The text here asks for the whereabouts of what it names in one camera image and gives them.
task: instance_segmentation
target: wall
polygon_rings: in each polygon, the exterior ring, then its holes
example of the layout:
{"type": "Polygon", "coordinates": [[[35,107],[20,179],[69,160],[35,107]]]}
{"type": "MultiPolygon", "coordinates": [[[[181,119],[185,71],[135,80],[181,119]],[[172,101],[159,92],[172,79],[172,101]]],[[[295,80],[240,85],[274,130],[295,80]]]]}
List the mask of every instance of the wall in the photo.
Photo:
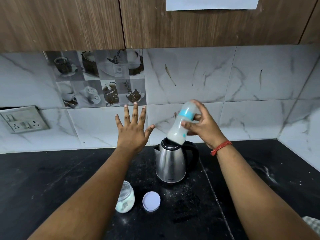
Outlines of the wall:
{"type": "Polygon", "coordinates": [[[145,126],[156,125],[148,145],[192,98],[230,140],[276,138],[319,53],[282,45],[0,54],[0,107],[36,105],[50,126],[10,134],[1,121],[0,152],[115,147],[114,116],[129,100],[147,105],[145,126]]]}
{"type": "Polygon", "coordinates": [[[320,61],[310,74],[278,138],[320,171],[320,61]]]}

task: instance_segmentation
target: stainless steel kettle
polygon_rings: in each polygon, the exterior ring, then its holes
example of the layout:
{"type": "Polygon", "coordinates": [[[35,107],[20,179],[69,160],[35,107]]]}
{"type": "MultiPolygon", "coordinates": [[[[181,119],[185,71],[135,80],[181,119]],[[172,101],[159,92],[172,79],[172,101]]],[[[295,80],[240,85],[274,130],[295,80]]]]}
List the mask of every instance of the stainless steel kettle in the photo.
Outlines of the stainless steel kettle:
{"type": "Polygon", "coordinates": [[[185,141],[179,145],[168,138],[164,138],[154,147],[155,172],[159,179],[167,183],[177,183],[186,175],[186,171],[193,169],[199,160],[199,151],[195,144],[185,141]],[[187,162],[186,151],[192,151],[192,159],[187,162]]]}

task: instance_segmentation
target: wooden cabinet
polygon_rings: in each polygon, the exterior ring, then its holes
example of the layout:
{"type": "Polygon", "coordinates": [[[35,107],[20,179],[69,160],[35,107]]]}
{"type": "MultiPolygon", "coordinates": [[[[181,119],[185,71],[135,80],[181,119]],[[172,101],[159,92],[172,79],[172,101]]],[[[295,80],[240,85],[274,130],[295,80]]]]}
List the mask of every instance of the wooden cabinet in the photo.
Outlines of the wooden cabinet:
{"type": "Polygon", "coordinates": [[[127,48],[298,44],[316,0],[259,0],[256,10],[166,11],[120,0],[127,48]]]}
{"type": "Polygon", "coordinates": [[[118,0],[1,0],[0,52],[123,49],[118,0]]]}
{"type": "Polygon", "coordinates": [[[306,30],[301,38],[301,44],[319,43],[320,42],[320,1],[317,2],[306,30]]]}

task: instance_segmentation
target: electrical socket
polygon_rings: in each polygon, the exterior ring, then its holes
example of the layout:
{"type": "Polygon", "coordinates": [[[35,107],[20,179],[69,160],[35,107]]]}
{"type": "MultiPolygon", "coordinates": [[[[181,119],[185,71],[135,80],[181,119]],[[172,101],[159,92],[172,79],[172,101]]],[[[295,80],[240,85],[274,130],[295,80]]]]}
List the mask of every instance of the electrical socket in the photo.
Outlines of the electrical socket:
{"type": "Polygon", "coordinates": [[[10,133],[24,133],[49,129],[35,106],[0,111],[10,133]]]}

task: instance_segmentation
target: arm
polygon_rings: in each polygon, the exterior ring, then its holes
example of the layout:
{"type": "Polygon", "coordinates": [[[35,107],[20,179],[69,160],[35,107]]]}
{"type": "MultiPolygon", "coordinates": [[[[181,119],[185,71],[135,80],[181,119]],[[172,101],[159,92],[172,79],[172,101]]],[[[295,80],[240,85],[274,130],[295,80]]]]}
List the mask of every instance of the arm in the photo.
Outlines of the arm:
{"type": "Polygon", "coordinates": [[[132,122],[128,106],[124,107],[124,126],[115,116],[119,131],[117,148],[99,170],[64,202],[29,237],[34,239],[101,239],[114,214],[123,180],[131,159],[146,145],[154,125],[146,132],[144,107],[138,122],[138,105],[134,104],[132,122]]]}
{"type": "MultiPolygon", "coordinates": [[[[190,135],[199,135],[211,148],[227,139],[206,107],[193,100],[201,111],[198,124],[183,121],[190,135]]],[[[303,219],[254,172],[241,154],[228,145],[217,152],[223,177],[235,209],[249,239],[319,239],[303,219]]]]}

